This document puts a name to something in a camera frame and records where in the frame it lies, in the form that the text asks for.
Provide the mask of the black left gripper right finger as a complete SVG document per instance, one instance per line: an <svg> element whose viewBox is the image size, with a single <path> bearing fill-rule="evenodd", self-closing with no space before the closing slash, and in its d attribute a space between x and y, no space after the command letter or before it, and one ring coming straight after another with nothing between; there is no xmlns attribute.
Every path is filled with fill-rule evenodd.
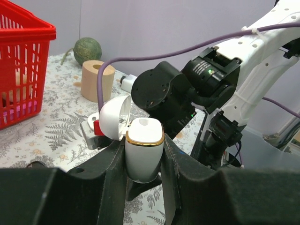
<svg viewBox="0 0 300 225"><path fill-rule="evenodd" d="M167 225L297 225L297 170L212 170L166 136L161 176Z"/></svg>

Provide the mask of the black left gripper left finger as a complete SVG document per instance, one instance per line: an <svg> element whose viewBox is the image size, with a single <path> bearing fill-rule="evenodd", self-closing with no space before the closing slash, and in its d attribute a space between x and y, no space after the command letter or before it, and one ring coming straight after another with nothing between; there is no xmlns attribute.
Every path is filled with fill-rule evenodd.
<svg viewBox="0 0 300 225"><path fill-rule="evenodd" d="M68 172L1 169L1 224L121 225L127 184L124 151L124 141L113 141Z"/></svg>

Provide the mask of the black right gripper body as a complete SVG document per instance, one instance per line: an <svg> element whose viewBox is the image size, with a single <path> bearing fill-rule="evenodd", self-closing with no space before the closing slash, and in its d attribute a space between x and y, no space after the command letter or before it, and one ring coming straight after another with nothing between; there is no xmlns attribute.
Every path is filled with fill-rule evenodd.
<svg viewBox="0 0 300 225"><path fill-rule="evenodd" d="M196 108L190 102L168 102L150 111L150 117L159 120L164 132L173 139L196 116Z"/></svg>

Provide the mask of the white earbud charging case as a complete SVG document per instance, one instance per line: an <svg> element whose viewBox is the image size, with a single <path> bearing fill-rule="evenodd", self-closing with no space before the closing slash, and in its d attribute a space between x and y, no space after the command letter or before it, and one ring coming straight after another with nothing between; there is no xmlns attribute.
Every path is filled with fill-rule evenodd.
<svg viewBox="0 0 300 225"><path fill-rule="evenodd" d="M101 132L108 138L125 139L128 177L137 183L153 181L159 172L165 133L161 122L140 117L130 120L131 97L115 97L104 104L99 113Z"/></svg>

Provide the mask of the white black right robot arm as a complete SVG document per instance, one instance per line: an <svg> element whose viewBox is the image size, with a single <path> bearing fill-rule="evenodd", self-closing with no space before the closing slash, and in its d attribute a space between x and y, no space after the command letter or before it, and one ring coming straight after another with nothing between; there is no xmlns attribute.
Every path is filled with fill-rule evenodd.
<svg viewBox="0 0 300 225"><path fill-rule="evenodd" d="M168 225L297 225L300 173L221 167L226 148L300 54L300 3L281 0L247 29L215 41L178 71L138 76L133 102L164 126Z"/></svg>

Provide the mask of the black earbud charging case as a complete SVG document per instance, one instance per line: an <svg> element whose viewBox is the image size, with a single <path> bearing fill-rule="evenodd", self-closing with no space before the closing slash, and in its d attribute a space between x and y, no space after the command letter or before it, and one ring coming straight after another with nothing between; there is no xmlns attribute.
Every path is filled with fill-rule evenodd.
<svg viewBox="0 0 300 225"><path fill-rule="evenodd" d="M26 168L44 168L44 167L46 167L46 165L41 161L33 161L26 166Z"/></svg>

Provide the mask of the white plastic bottle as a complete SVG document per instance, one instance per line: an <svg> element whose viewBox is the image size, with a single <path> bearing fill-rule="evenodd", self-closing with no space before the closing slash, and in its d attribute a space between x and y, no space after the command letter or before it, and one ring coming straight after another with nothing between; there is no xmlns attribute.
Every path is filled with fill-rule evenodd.
<svg viewBox="0 0 300 225"><path fill-rule="evenodd" d="M131 93L132 86L136 79L137 79L137 76L135 76L135 75L122 76L120 79L121 89L128 93Z"/></svg>

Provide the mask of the green melon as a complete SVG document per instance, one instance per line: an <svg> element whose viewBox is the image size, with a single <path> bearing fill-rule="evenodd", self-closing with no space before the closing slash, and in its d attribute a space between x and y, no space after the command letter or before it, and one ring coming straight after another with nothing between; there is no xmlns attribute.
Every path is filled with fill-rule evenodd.
<svg viewBox="0 0 300 225"><path fill-rule="evenodd" d="M89 60L100 60L102 56L102 47L100 43L91 37L83 37L76 41L73 48L70 48L66 51L61 59L61 66L71 51L73 52L74 58L80 66Z"/></svg>

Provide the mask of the cream plush toy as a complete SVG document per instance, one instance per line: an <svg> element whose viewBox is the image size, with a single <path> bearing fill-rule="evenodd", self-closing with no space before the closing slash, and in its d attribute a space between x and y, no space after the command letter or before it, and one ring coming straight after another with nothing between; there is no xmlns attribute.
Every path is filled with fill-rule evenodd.
<svg viewBox="0 0 300 225"><path fill-rule="evenodd" d="M21 75L19 70L15 70L14 76L12 74L1 75L0 94L3 104L9 102L12 105L28 99L33 90L33 83L27 81L27 75Z"/></svg>

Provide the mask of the red plastic shopping basket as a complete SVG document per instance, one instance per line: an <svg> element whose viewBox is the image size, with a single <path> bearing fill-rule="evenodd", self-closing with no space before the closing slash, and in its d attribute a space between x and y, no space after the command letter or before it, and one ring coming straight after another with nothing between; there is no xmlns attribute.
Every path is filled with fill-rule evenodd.
<svg viewBox="0 0 300 225"><path fill-rule="evenodd" d="M19 70L33 83L31 96L25 101L3 104L0 97L1 128L41 111L49 44L55 39L55 26L8 0L0 2L0 75L14 76Z"/></svg>

